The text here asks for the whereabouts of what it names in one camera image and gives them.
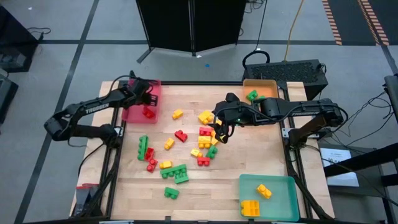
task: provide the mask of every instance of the yellow lego block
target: yellow lego block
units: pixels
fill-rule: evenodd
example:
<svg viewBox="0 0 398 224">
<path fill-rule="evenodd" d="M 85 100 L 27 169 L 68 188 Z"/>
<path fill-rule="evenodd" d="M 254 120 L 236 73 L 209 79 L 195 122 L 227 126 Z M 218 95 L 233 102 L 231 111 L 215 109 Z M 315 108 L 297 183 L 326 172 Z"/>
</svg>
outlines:
<svg viewBox="0 0 398 224">
<path fill-rule="evenodd" d="M 191 154 L 195 157 L 202 157 L 202 153 L 199 151 L 199 149 L 192 149 Z"/>
<path fill-rule="evenodd" d="M 169 150 L 173 145 L 174 145 L 174 140 L 173 140 L 172 138 L 169 138 L 169 139 L 166 141 L 166 144 L 164 144 L 164 148 L 165 148 L 166 150 Z"/>
<path fill-rule="evenodd" d="M 242 215 L 246 217 L 259 217 L 260 216 L 260 207 L 259 201 L 255 200 L 247 200 L 242 201 Z"/>
<path fill-rule="evenodd" d="M 210 148 L 211 146 L 211 137 L 210 136 L 199 136 L 198 137 L 198 146 L 199 149 Z"/>
<path fill-rule="evenodd" d="M 202 124 L 206 125 L 213 120 L 213 113 L 211 113 L 210 111 L 204 111 L 199 114 L 198 118 Z"/>
<path fill-rule="evenodd" d="M 173 162 L 172 161 L 163 161 L 162 163 L 159 164 L 159 167 L 161 169 L 167 169 L 173 166 Z"/>
<path fill-rule="evenodd" d="M 182 114 L 183 114 L 182 110 L 178 109 L 178 110 L 174 111 L 172 117 L 173 117 L 173 119 L 179 119 L 179 118 L 181 118 Z"/>
<path fill-rule="evenodd" d="M 272 192 L 264 186 L 264 184 L 260 184 L 257 187 L 257 191 L 266 199 L 269 199 L 272 196 Z"/>
</svg>

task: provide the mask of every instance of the white paper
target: white paper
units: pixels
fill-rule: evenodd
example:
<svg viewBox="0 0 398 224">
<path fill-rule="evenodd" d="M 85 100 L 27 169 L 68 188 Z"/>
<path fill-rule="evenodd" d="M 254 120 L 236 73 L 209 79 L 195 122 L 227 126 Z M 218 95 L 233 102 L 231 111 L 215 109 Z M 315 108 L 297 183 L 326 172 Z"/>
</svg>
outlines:
<svg viewBox="0 0 398 224">
<path fill-rule="evenodd" d="M 321 157 L 332 162 L 341 162 L 351 158 L 349 150 L 328 148 L 320 148 L 320 150 Z M 324 160 L 322 160 L 322 163 L 324 167 L 331 165 L 331 162 Z M 326 179 L 328 185 L 330 186 L 359 187 L 358 178 L 354 172 L 349 172 L 347 174 L 341 174 L 333 177 L 327 177 Z"/>
</svg>

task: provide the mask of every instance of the gray floor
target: gray floor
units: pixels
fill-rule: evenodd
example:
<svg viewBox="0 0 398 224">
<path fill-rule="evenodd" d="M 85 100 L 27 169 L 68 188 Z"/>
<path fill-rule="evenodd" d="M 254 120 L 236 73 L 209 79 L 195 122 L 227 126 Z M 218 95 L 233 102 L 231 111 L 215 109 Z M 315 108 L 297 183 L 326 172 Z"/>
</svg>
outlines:
<svg viewBox="0 0 398 224">
<path fill-rule="evenodd" d="M 269 0 L 261 39 L 286 40 L 299 0 Z M 45 39 L 78 40 L 83 32 L 93 0 L 5 0 L 8 9 L 25 27 L 51 27 Z M 245 14 L 244 34 L 240 39 L 255 40 L 262 10 Z M 99 0 L 87 39 L 145 39 L 135 1 Z M 293 40 L 333 40 L 321 0 L 306 1 L 297 20 Z M 43 144 L 44 121 L 54 112 L 76 45 L 41 45 L 27 73 L 13 73 L 10 79 L 19 85 L 6 122 L 1 126 L 0 144 L 0 216 L 2 223 L 13 223 Z M 285 45 L 260 45 L 271 55 L 271 62 L 283 60 Z M 136 60 L 147 50 L 146 45 L 85 45 L 75 70 L 65 105 L 94 98 L 101 82 L 113 80 L 134 70 L 144 78 L 161 80 L 240 80 L 242 58 L 255 45 L 230 45 L 201 58 L 190 54 L 155 49 L 141 64 Z M 398 47 L 389 47 L 398 58 Z M 318 58 L 327 65 L 329 85 L 322 97 L 331 98 L 349 114 L 358 110 L 373 96 L 382 92 L 383 78 L 392 75 L 380 47 L 347 47 L 337 45 L 292 45 L 287 60 Z M 248 63 L 264 58 L 253 56 Z M 384 122 L 388 113 L 383 108 L 366 108 L 351 127 L 351 138 L 338 133 L 348 143 L 368 134 Z M 84 118 L 82 123 L 91 123 Z M 355 146 L 382 147 L 396 142 L 397 123 L 392 118 L 378 133 L 355 143 Z M 74 139 L 74 144 L 81 144 Z M 67 218 L 77 180 L 77 168 L 83 150 L 70 148 L 65 142 L 52 142 L 25 222 Z M 392 172 L 386 166 L 386 172 Z M 371 222 L 385 218 L 378 198 L 333 195 L 336 216 L 342 220 Z"/>
</svg>

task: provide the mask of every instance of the black partition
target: black partition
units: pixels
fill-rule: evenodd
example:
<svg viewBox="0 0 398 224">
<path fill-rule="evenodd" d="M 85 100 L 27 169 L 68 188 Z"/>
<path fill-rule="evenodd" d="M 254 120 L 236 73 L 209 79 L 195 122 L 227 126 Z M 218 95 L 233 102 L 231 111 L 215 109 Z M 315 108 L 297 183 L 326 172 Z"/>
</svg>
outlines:
<svg viewBox="0 0 398 224">
<path fill-rule="evenodd" d="M 185 52 L 238 42 L 246 0 L 136 0 L 149 48 Z"/>
</svg>

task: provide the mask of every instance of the wooden table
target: wooden table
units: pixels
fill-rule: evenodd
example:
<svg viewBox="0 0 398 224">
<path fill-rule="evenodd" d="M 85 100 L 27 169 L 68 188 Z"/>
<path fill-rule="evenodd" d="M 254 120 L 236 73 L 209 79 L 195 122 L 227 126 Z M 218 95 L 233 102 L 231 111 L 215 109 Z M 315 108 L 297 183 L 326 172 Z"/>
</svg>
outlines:
<svg viewBox="0 0 398 224">
<path fill-rule="evenodd" d="M 108 92 L 110 84 L 103 82 L 100 96 Z M 288 83 L 288 88 L 291 101 L 307 100 L 302 83 Z M 197 116 L 203 110 L 212 110 L 228 92 L 244 97 L 241 86 L 164 85 L 158 122 L 127 124 L 112 219 L 164 220 L 165 216 L 171 216 L 172 220 L 243 220 L 238 210 L 239 175 L 287 175 L 279 124 L 236 128 L 227 144 L 217 145 L 219 153 L 209 167 L 197 166 L 196 159 L 190 155 L 191 149 L 197 148 L 201 126 Z M 182 109 L 184 114 L 180 119 L 173 120 L 171 115 L 176 109 Z M 93 126 L 110 123 L 112 114 L 113 109 L 95 113 Z M 310 117 L 294 118 L 296 127 L 309 120 Z M 166 139 L 174 138 L 174 132 L 178 129 L 188 134 L 187 141 L 182 143 L 176 140 L 174 147 L 166 151 Z M 175 166 L 187 165 L 188 182 L 175 185 L 173 178 L 162 179 L 159 167 L 153 174 L 146 171 L 147 162 L 137 160 L 138 139 L 144 134 L 148 135 L 149 147 L 155 149 L 155 159 L 159 162 L 172 160 Z M 85 155 L 100 144 L 99 139 L 89 139 Z M 307 144 L 317 146 L 312 139 Z M 78 185 L 99 182 L 104 152 L 105 147 L 85 162 Z M 327 214 L 334 217 L 319 152 L 304 148 L 301 155 L 309 191 Z M 165 187 L 178 189 L 178 199 L 165 198 Z M 305 217 L 302 194 L 298 188 L 297 195 L 301 217 Z M 103 195 L 103 211 L 107 199 L 108 191 Z"/>
</svg>

